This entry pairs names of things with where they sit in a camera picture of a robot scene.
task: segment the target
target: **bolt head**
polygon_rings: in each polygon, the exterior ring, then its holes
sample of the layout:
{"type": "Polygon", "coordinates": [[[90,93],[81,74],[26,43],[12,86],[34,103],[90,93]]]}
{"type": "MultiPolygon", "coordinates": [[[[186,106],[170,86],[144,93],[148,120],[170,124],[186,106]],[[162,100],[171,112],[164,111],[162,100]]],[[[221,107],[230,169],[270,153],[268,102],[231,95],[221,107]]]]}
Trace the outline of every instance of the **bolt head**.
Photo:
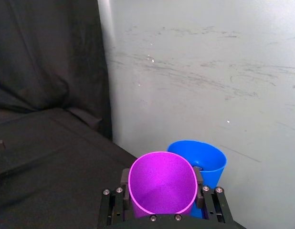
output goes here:
{"type": "Polygon", "coordinates": [[[204,191],[209,191],[209,187],[208,186],[203,186],[203,190],[204,191]]]}
{"type": "Polygon", "coordinates": [[[152,215],[149,217],[149,219],[152,221],[152,222],[155,222],[157,220],[157,216],[155,215],[152,215]]]}
{"type": "Polygon", "coordinates": [[[181,221],[181,219],[182,219],[181,215],[175,215],[174,218],[176,221],[181,221]]]}
{"type": "Polygon", "coordinates": [[[116,190],[118,193],[120,193],[120,192],[122,192],[123,191],[123,188],[121,188],[121,187],[119,187],[119,188],[117,188],[117,190],[116,190]]]}
{"type": "Polygon", "coordinates": [[[221,192],[223,192],[223,189],[222,189],[221,187],[217,187],[217,188],[215,189],[215,191],[218,192],[218,193],[221,193],[221,192]]]}
{"type": "Polygon", "coordinates": [[[199,166],[194,166],[194,168],[197,168],[199,171],[202,171],[203,168],[202,167],[199,167],[199,166]]]}
{"type": "Polygon", "coordinates": [[[105,190],[103,191],[103,194],[104,194],[104,195],[108,195],[109,193],[110,193],[109,189],[105,189],[105,190]]]}

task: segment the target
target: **gray wall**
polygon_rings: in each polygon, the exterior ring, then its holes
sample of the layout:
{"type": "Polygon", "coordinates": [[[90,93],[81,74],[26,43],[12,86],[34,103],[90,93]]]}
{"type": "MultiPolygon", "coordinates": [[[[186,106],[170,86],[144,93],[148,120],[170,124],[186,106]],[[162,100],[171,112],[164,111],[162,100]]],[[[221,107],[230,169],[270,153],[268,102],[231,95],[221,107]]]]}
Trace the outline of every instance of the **gray wall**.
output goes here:
{"type": "Polygon", "coordinates": [[[249,229],[295,229],[295,0],[99,0],[115,142],[198,139],[249,229]]]}

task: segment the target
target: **black fabric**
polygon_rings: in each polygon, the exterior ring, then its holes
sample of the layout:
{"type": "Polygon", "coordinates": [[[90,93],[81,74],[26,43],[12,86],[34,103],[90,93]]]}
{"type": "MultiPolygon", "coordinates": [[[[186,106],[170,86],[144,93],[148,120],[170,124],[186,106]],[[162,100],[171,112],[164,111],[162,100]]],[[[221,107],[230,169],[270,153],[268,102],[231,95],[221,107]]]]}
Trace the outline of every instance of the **black fabric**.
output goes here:
{"type": "Polygon", "coordinates": [[[103,188],[135,158],[69,112],[0,123],[0,229],[95,228],[103,188]]]}
{"type": "Polygon", "coordinates": [[[0,120],[55,107],[112,137],[97,0],[0,0],[0,120]]]}

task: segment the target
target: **plastic cup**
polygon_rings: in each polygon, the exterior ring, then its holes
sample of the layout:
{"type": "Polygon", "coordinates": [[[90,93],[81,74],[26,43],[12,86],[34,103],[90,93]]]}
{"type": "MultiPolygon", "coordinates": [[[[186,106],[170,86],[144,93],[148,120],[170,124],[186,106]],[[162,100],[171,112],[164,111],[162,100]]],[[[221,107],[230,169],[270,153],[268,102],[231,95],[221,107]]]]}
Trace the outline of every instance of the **plastic cup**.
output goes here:
{"type": "Polygon", "coordinates": [[[190,163],[169,152],[152,152],[138,158],[128,176],[136,218],[152,214],[190,214],[197,180],[190,163]]]}
{"type": "MultiPolygon", "coordinates": [[[[202,168],[200,173],[204,185],[211,188],[217,186],[227,163],[226,156],[222,151],[207,143],[192,140],[174,142],[168,147],[168,151],[182,156],[192,166],[202,168]]],[[[201,209],[194,205],[191,216],[202,218],[201,209]]]]}

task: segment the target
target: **black table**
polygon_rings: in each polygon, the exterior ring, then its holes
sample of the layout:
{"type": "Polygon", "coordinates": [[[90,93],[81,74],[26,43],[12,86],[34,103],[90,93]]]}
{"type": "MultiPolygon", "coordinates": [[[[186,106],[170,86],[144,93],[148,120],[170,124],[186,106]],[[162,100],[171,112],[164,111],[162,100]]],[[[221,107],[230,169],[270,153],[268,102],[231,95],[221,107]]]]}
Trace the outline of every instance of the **black table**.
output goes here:
{"type": "Polygon", "coordinates": [[[0,121],[0,229],[88,229],[135,157],[62,109],[0,121]]]}

